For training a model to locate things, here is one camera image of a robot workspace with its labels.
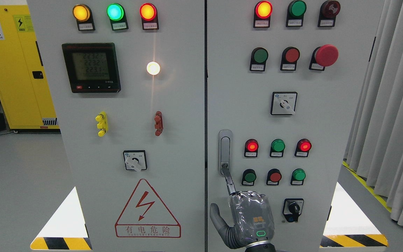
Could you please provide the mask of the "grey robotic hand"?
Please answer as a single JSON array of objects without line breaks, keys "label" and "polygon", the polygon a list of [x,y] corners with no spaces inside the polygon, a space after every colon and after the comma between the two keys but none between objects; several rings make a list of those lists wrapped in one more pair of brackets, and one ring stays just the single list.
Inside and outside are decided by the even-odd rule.
[{"label": "grey robotic hand", "polygon": [[239,249],[251,243],[271,241],[275,224],[266,195],[250,190],[237,191],[229,168],[222,168],[222,172],[225,175],[234,225],[227,225],[215,203],[211,203],[210,217],[224,244],[230,249]]}]

